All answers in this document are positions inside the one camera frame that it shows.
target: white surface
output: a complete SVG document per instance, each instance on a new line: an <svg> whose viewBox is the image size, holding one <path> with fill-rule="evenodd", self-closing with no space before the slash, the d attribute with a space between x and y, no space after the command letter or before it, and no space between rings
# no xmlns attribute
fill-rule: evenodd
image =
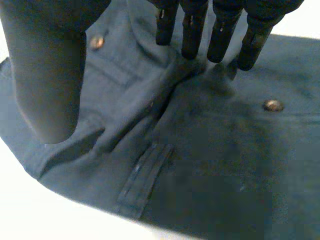
<svg viewBox="0 0 320 240"><path fill-rule="evenodd" d="M320 39L319 0L305 0L272 33ZM0 62L8 55L0 26ZM0 139L0 239L186 239L65 199L31 178Z"/></svg>

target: denim shirt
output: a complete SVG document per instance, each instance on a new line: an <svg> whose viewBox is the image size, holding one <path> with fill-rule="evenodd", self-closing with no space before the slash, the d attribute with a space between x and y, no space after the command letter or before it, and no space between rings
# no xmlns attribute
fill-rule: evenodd
<svg viewBox="0 0 320 240"><path fill-rule="evenodd" d="M233 59L246 13L220 64L206 59L214 19L188 61L182 24L158 46L151 3L110 4L86 31L79 121L58 144L25 123L6 59L0 137L40 184L109 213L206 239L316 239L320 42L271 35L244 72ZM104 44L92 49L96 37ZM268 100L283 110L266 111Z"/></svg>

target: brass button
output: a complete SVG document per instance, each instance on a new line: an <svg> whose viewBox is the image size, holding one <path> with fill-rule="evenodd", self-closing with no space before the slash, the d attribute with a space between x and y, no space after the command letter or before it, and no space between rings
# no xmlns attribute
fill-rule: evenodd
<svg viewBox="0 0 320 240"><path fill-rule="evenodd" d="M91 39L90 46L92 50L98 50L105 44L105 39L102 36L95 36Z"/></svg>
<svg viewBox="0 0 320 240"><path fill-rule="evenodd" d="M281 112L284 105L278 100L267 100L263 103L263 108L269 112Z"/></svg>

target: black robotic finger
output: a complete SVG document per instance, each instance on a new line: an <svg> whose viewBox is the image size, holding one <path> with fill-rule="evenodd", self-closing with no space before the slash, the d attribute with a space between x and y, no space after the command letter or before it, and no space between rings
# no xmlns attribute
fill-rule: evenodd
<svg viewBox="0 0 320 240"><path fill-rule="evenodd" d="M193 60L197 57L208 11L208 4L208 1L206 1L194 12L186 12L184 15L181 53L182 56L188 60Z"/></svg>
<svg viewBox="0 0 320 240"><path fill-rule="evenodd" d="M155 42L158 45L166 46L171 42L175 28L176 15L179 7L179 0L173 1L172 5L166 8L156 9L156 34Z"/></svg>
<svg viewBox="0 0 320 240"><path fill-rule="evenodd" d="M240 70L248 71L252 69L271 31L272 27L259 29L249 25L242 41L242 48L237 62Z"/></svg>
<svg viewBox="0 0 320 240"><path fill-rule="evenodd" d="M250 70L256 63L273 27L300 7L303 0L243 0L248 12L248 30L242 41L238 68Z"/></svg>

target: button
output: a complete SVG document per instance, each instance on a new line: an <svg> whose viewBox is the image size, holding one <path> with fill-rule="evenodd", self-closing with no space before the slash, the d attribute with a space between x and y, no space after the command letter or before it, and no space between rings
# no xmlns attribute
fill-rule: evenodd
<svg viewBox="0 0 320 240"><path fill-rule="evenodd" d="M98 50L105 44L105 39L102 36L95 36L91 39L90 47L92 50Z"/></svg>
<svg viewBox="0 0 320 240"><path fill-rule="evenodd" d="M281 112L284 105L278 100L267 100L263 103L263 108L269 112Z"/></svg>

